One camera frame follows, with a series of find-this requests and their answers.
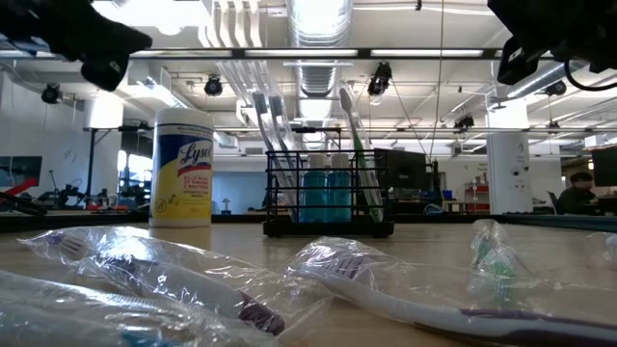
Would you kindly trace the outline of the black monitor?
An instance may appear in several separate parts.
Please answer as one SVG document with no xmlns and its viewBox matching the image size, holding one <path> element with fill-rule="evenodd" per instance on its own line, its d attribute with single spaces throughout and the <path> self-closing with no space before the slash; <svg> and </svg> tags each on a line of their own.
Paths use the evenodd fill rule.
<svg viewBox="0 0 617 347">
<path fill-rule="evenodd" d="M 437 201 L 425 154 L 382 148 L 375 149 L 374 154 L 377 179 L 388 207 L 401 200 Z"/>
<path fill-rule="evenodd" d="M 617 147 L 592 151 L 595 184 L 600 187 L 617 186 Z"/>
</svg>

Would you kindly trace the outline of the teal tube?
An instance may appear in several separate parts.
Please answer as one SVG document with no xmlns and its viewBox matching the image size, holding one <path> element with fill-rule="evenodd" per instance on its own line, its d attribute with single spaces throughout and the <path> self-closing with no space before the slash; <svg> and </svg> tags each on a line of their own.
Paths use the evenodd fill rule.
<svg viewBox="0 0 617 347">
<path fill-rule="evenodd" d="M 308 171 L 302 181 L 302 223 L 322 223 L 326 221 L 328 203 L 326 156 L 323 153 L 308 155 Z"/>
<path fill-rule="evenodd" d="M 347 153 L 331 156 L 331 171 L 328 175 L 329 197 L 328 221 L 349 223 L 352 216 L 351 172 Z"/>
</svg>

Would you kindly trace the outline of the red shelf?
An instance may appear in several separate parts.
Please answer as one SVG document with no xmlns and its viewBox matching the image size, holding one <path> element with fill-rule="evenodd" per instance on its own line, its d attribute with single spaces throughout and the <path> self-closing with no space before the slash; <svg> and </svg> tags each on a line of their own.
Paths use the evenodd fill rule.
<svg viewBox="0 0 617 347">
<path fill-rule="evenodd" d="M 464 188 L 464 205 L 468 214 L 489 214 L 491 211 L 488 184 L 466 183 Z"/>
</svg>

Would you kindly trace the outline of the silver ventilation duct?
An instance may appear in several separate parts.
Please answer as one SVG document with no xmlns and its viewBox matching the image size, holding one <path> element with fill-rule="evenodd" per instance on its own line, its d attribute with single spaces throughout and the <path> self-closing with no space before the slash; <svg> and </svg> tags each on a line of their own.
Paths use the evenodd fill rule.
<svg viewBox="0 0 617 347">
<path fill-rule="evenodd" d="M 526 97 L 529 94 L 536 93 L 550 85 L 562 81 L 565 76 L 563 63 L 553 62 L 545 64 L 520 82 L 507 87 L 505 89 L 505 97 L 508 99 Z"/>
<path fill-rule="evenodd" d="M 292 45 L 340 48 L 347 44 L 354 0 L 286 0 Z M 336 67 L 297 67 L 299 89 L 309 97 L 326 97 L 335 87 Z"/>
</svg>

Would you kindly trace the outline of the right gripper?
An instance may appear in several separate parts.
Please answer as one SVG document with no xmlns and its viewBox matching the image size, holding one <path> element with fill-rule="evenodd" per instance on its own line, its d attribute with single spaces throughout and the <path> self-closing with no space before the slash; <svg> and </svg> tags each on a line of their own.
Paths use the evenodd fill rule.
<svg viewBox="0 0 617 347">
<path fill-rule="evenodd" d="M 488 0 L 488 8 L 510 31 L 497 81 L 514 85 L 537 70 L 549 52 L 576 85 L 574 60 L 593 73 L 617 70 L 617 0 Z"/>
</svg>

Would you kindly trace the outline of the person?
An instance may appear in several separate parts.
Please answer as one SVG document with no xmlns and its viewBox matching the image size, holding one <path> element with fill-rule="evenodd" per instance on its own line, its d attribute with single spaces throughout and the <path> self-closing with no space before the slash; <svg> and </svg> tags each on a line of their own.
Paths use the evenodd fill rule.
<svg viewBox="0 0 617 347">
<path fill-rule="evenodd" d="M 570 177 L 571 186 L 564 190 L 558 199 L 563 214 L 596 215 L 598 199 L 592 192 L 594 178 L 586 172 L 574 173 Z"/>
</svg>

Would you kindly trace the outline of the black wire caddy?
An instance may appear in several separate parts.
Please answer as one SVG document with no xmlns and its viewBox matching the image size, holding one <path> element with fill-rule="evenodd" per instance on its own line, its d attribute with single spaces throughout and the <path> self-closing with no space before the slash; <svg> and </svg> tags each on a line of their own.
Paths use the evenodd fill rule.
<svg viewBox="0 0 617 347">
<path fill-rule="evenodd" d="M 367 202 L 362 192 L 362 185 L 359 176 L 359 169 L 356 162 L 356 152 L 353 149 L 339 150 L 291 150 L 293 158 L 297 161 L 297 168 L 293 175 L 298 183 L 298 203 L 300 218 L 298 222 L 293 222 L 290 218 L 283 192 L 280 190 L 276 177 L 269 173 L 268 159 L 266 153 L 266 207 L 265 222 L 263 223 L 263 233 L 268 237 L 286 236 L 366 236 L 375 238 L 387 238 L 394 232 L 394 223 L 389 220 L 389 207 L 387 201 L 382 197 L 384 207 L 384 221 L 375 223 L 371 217 Z M 322 223 L 302 223 L 302 181 L 303 175 L 308 168 L 308 155 L 313 153 L 323 153 L 326 156 L 326 173 L 331 171 L 331 156 L 334 153 L 347 153 L 349 157 L 349 171 L 351 172 L 351 195 L 352 195 L 352 216 L 349 223 L 331 223 L 328 221 L 329 203 L 326 208 L 326 221 Z"/>
</svg>

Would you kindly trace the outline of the Lysol wipes canister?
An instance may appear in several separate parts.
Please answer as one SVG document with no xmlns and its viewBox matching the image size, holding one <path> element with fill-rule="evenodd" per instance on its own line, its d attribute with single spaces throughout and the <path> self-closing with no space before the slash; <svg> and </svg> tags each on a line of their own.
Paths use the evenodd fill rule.
<svg viewBox="0 0 617 347">
<path fill-rule="evenodd" d="M 149 224 L 208 227 L 212 215 L 214 123 L 203 111 L 156 114 Z"/>
</svg>

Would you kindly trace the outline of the white round column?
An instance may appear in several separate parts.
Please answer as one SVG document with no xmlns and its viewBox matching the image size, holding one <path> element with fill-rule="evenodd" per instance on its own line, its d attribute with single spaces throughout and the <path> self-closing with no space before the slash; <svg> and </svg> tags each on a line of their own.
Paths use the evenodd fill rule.
<svg viewBox="0 0 617 347">
<path fill-rule="evenodd" d="M 533 210 L 527 105 L 523 99 L 506 101 L 488 109 L 486 123 L 491 213 L 524 213 Z"/>
</svg>

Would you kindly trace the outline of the black pole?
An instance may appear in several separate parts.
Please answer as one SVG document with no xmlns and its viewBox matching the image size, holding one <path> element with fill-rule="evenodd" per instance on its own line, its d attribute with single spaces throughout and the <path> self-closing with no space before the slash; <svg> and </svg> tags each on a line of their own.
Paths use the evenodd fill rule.
<svg viewBox="0 0 617 347">
<path fill-rule="evenodd" d="M 86 209 L 90 205 L 92 195 L 92 183 L 93 183 L 93 167 L 94 167 L 94 148 L 97 130 L 94 128 L 90 130 L 90 145 L 89 145 L 89 161 L 88 161 L 88 174 L 87 174 L 87 186 L 85 192 L 85 205 Z"/>
</svg>

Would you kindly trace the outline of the dark wall screen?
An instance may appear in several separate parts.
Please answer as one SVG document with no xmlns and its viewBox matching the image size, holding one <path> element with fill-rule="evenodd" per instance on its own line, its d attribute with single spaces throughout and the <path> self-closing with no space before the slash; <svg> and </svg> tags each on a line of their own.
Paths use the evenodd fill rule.
<svg viewBox="0 0 617 347">
<path fill-rule="evenodd" d="M 13 187 L 29 179 L 39 184 L 41 156 L 0 156 L 0 187 Z"/>
</svg>

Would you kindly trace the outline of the black aluminium table frame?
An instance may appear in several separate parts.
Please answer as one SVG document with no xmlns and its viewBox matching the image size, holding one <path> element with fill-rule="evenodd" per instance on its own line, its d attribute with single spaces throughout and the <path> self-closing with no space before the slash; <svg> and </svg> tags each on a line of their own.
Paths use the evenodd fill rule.
<svg viewBox="0 0 617 347">
<path fill-rule="evenodd" d="M 470 224 L 480 219 L 493 219 L 501 224 L 587 229 L 617 233 L 617 217 L 583 215 L 391 215 L 389 220 L 395 224 Z M 147 223 L 148 217 L 138 213 L 131 214 L 48 214 L 46 216 L 0 215 L 0 233 L 35 231 L 39 229 L 128 225 Z"/>
</svg>

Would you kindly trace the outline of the black overhead frame beam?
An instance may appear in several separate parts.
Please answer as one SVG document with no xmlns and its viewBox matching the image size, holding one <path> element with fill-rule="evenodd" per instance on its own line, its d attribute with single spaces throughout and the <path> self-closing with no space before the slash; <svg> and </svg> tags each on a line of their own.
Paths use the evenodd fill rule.
<svg viewBox="0 0 617 347">
<path fill-rule="evenodd" d="M 152 49 L 132 60 L 498 60 L 497 48 L 204 48 Z"/>
</svg>

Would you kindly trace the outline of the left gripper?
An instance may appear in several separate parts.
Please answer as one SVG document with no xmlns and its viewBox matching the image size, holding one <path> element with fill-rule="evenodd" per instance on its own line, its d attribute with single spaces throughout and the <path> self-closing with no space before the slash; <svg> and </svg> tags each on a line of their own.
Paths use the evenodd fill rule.
<svg viewBox="0 0 617 347">
<path fill-rule="evenodd" d="M 84 79 L 107 92 L 125 75 L 128 54 L 152 46 L 149 35 L 100 14 L 92 0 L 0 0 L 0 40 L 32 56 L 78 61 Z"/>
</svg>

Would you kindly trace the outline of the purple toothbrush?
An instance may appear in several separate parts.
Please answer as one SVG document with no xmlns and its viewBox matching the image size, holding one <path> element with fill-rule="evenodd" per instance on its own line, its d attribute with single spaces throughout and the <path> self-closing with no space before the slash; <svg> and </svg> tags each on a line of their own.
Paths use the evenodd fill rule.
<svg viewBox="0 0 617 347">
<path fill-rule="evenodd" d="M 132 227 L 69 227 L 21 239 L 40 257 L 59 260 L 84 276 L 107 280 L 143 298 L 165 298 L 203 307 L 227 319 L 279 335 L 283 318 L 230 285 L 172 263 L 178 251 L 138 235 Z"/>
<path fill-rule="evenodd" d="M 359 241 L 318 238 L 284 265 L 366 311 L 437 333 L 523 347 L 617 347 L 617 307 L 589 312 L 602 288 L 571 287 L 536 276 L 525 306 L 498 308 L 468 292 L 468 268 L 412 264 Z"/>
</svg>

